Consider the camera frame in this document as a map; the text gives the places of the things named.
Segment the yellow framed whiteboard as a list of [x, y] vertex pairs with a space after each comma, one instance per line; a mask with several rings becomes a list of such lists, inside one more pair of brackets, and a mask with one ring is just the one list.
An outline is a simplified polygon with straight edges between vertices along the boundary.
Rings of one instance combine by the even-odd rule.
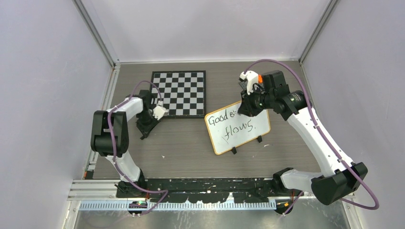
[[208, 113], [206, 127], [216, 155], [228, 151], [236, 153], [236, 148], [250, 141], [261, 142], [261, 137], [271, 130], [268, 111], [263, 110], [255, 117], [238, 113], [241, 101]]

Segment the black white checkerboard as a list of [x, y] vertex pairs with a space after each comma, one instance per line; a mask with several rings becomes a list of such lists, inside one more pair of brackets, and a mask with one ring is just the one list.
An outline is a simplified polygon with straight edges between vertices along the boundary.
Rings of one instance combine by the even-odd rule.
[[153, 71], [150, 87], [156, 101], [163, 98], [166, 118], [202, 118], [206, 109], [206, 71]]

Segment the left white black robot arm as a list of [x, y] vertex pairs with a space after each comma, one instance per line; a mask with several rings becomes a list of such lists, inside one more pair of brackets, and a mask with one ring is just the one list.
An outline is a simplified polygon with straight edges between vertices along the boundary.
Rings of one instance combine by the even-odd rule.
[[94, 152], [106, 158], [116, 169], [121, 184], [128, 186], [134, 197], [142, 197], [147, 190], [144, 174], [129, 153], [128, 121], [137, 118], [136, 127], [141, 139], [149, 136], [166, 114], [163, 99], [148, 90], [129, 95], [123, 102], [108, 110], [94, 112], [90, 146]]

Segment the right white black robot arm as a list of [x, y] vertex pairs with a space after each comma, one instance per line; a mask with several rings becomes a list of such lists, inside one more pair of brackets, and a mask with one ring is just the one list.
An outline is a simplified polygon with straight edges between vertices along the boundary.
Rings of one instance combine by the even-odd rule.
[[282, 71], [259, 75], [253, 71], [239, 76], [242, 103], [239, 114], [255, 117], [271, 109], [280, 114], [301, 136], [315, 157], [320, 172], [303, 172], [287, 167], [273, 174], [273, 191], [284, 196], [296, 189], [312, 193], [324, 205], [353, 193], [368, 173], [363, 162], [355, 163], [331, 138], [316, 111], [300, 90], [291, 92]]

